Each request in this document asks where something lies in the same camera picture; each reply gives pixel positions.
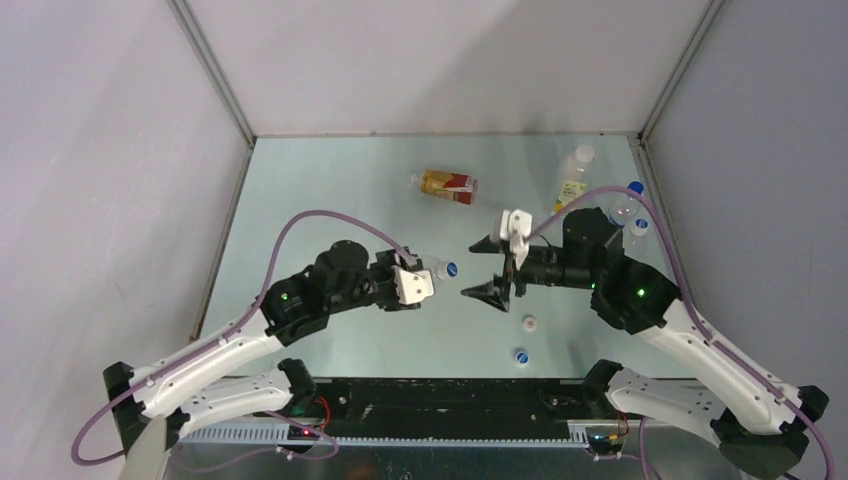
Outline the blue white bottle cap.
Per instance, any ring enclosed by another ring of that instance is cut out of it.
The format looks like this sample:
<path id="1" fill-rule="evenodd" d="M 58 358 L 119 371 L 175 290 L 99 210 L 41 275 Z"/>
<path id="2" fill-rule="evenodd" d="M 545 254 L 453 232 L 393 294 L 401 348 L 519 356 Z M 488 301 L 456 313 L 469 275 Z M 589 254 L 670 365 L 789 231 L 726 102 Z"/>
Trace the blue white bottle cap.
<path id="1" fill-rule="evenodd" d="M 453 261 L 438 261 L 435 265 L 435 276 L 440 281 L 456 278 L 458 266 Z"/>

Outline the clear crushed plastic bottle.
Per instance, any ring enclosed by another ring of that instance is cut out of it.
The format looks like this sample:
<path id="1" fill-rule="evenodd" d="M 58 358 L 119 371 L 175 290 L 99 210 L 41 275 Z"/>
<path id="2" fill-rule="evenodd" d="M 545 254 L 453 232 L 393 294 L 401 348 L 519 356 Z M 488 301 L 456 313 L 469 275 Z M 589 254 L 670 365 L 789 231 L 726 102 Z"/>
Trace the clear crushed plastic bottle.
<path id="1" fill-rule="evenodd" d="M 445 262 L 433 255 L 420 256 L 422 268 L 430 273 L 434 285 L 443 283 L 447 279 L 447 273 L 443 269 Z"/>

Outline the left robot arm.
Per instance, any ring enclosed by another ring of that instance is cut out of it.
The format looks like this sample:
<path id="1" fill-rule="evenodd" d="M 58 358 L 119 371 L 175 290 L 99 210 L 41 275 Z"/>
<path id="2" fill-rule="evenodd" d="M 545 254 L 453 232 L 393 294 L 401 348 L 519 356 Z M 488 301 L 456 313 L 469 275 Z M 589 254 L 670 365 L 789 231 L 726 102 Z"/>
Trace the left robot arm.
<path id="1" fill-rule="evenodd" d="M 231 373 L 317 333 L 334 314 L 376 306 L 416 310 L 435 293 L 433 275 L 419 257 L 387 250 L 371 258 L 343 240 L 302 271 L 275 282 L 245 322 L 231 321 L 209 337 L 146 367 L 117 362 L 103 372 L 111 413 L 124 449 L 157 417 L 166 421 L 165 445 L 189 433 L 256 412 L 304 416 L 317 386 L 301 360 L 287 358 L 267 373 L 233 379 Z"/>

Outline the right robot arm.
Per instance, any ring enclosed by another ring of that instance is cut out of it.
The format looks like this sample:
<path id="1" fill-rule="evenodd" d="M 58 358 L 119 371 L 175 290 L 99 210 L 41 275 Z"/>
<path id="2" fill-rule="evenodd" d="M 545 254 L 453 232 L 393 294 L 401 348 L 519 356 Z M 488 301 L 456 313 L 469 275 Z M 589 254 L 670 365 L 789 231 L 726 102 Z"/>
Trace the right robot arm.
<path id="1" fill-rule="evenodd" d="M 464 295 L 507 311 L 530 285 L 586 289 L 591 309 L 612 328 L 686 366 L 700 388 L 664 385 L 624 365 L 600 360 L 585 375 L 585 411 L 614 411 L 661 421 L 715 446 L 738 470 L 757 479 L 788 475 L 802 459 L 829 399 L 813 385 L 780 381 L 732 345 L 654 267 L 629 257 L 623 234 L 597 208 L 568 213 L 560 246 L 532 245 L 532 218 L 507 211 L 474 243 L 500 254 L 503 270 Z"/>

